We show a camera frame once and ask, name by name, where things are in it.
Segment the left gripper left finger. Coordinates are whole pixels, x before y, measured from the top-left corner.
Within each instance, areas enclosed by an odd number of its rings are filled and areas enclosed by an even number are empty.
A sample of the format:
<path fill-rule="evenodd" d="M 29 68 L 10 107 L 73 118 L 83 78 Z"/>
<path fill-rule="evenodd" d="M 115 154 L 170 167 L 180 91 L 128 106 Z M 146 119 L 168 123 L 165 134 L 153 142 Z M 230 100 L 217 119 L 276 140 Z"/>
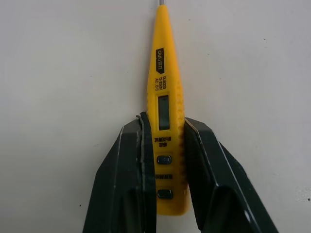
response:
<path fill-rule="evenodd" d="M 156 179 L 146 112 L 124 125 L 97 170 L 85 233 L 156 232 Z"/>

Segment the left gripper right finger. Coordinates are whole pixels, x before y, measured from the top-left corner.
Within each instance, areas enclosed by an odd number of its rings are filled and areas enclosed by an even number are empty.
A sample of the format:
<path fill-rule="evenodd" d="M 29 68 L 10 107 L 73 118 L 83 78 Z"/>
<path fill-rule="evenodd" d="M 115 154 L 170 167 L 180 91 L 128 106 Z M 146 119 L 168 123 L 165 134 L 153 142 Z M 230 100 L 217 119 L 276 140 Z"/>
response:
<path fill-rule="evenodd" d="M 187 179 L 202 233 L 276 233 L 277 228 L 242 165 L 210 127 L 186 118 Z"/>

